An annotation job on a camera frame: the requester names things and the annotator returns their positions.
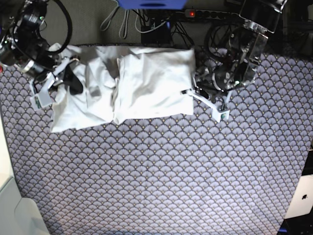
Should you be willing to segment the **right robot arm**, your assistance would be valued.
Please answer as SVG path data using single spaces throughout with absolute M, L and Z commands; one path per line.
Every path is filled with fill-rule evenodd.
M 45 21 L 46 0 L 2 0 L 0 2 L 0 64 L 14 66 L 31 76 L 30 102 L 35 110 L 53 103 L 49 92 L 60 85 L 69 88 L 71 95 L 81 94 L 83 85 L 74 75 L 71 64 L 77 56 L 61 57 L 72 37 L 72 20 L 63 3 L 56 1 L 67 22 L 67 36 L 57 50 L 40 34 Z

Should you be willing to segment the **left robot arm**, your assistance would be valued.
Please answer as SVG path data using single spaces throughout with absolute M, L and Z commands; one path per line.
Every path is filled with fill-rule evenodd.
M 285 0 L 245 0 L 237 17 L 213 23 L 205 35 L 203 51 L 192 81 L 193 88 L 186 94 L 212 109 L 212 118 L 228 120 L 228 103 L 232 92 L 255 81 L 260 57 L 268 42 L 267 33 L 274 33 Z M 225 55 L 211 51 L 209 43 L 223 26 L 235 27 L 222 41 Z

